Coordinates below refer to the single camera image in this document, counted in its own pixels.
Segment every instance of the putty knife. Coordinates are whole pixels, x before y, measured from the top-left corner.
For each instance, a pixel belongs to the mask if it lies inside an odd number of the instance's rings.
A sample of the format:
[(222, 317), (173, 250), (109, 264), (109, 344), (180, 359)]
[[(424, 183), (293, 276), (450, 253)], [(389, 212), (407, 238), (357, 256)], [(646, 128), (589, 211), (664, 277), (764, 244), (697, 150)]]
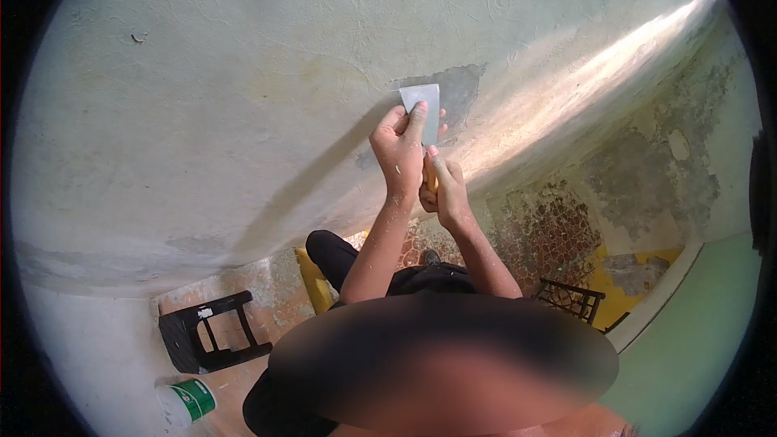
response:
[[(405, 110), (410, 113), (416, 103), (425, 100), (427, 102), (427, 122), (423, 124), (421, 145), (429, 147), (437, 143), (437, 131), (440, 128), (440, 85), (422, 84), (416, 87), (404, 87), (399, 89)], [(437, 193), (437, 176), (427, 170), (427, 187), (432, 193)]]

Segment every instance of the green label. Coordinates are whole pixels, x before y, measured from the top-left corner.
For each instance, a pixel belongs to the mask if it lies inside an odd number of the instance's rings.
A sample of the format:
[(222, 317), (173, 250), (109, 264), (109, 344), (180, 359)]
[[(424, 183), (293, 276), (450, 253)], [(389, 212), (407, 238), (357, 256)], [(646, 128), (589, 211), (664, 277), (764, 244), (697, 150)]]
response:
[(181, 401), (187, 406), (192, 422), (196, 422), (206, 413), (216, 408), (216, 400), (210, 394), (208, 387), (199, 380), (182, 381), (170, 385)]

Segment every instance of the paint bucket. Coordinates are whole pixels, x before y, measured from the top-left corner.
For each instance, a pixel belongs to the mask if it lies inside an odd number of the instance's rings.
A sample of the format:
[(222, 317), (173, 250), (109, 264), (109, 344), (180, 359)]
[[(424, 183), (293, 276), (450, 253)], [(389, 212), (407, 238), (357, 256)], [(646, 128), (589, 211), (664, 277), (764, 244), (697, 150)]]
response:
[(157, 386), (156, 399), (159, 400), (167, 422), (180, 427), (199, 422), (206, 413), (216, 408), (213, 392), (197, 378)]

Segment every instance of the wooden handle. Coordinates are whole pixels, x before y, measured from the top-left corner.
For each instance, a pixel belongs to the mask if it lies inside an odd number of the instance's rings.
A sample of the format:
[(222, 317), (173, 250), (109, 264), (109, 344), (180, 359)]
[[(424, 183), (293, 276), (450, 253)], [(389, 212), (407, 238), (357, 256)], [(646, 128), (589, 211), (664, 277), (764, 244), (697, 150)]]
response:
[(437, 194), (437, 189), (440, 184), (437, 182), (437, 175), (431, 170), (427, 169), (427, 189), (432, 194)]

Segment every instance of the green wall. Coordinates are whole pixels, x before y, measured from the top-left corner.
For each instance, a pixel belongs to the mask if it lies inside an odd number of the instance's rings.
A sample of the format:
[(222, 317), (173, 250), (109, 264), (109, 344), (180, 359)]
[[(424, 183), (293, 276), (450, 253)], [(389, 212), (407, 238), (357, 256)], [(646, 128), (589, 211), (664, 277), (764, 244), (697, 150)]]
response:
[(642, 437), (688, 429), (736, 354), (755, 302), (761, 258), (749, 234), (707, 243), (685, 280), (620, 358), (599, 400)]

